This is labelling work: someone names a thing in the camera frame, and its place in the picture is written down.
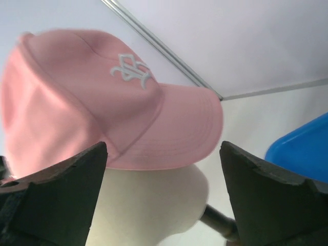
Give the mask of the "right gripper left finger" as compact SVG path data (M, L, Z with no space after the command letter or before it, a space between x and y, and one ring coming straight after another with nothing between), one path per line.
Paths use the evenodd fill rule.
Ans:
M85 245L107 157L99 142L1 185L1 245Z

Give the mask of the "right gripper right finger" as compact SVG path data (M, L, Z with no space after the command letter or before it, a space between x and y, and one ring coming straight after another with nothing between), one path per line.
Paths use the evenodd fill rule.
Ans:
M327 183L228 141L219 153L242 245L327 245Z

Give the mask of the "pink baseball cap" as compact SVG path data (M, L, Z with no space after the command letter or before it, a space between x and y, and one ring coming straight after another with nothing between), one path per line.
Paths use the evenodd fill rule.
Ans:
M5 156L20 179L103 141L107 168L192 165L222 134L210 89L161 84L119 38L98 30L24 34L1 82Z

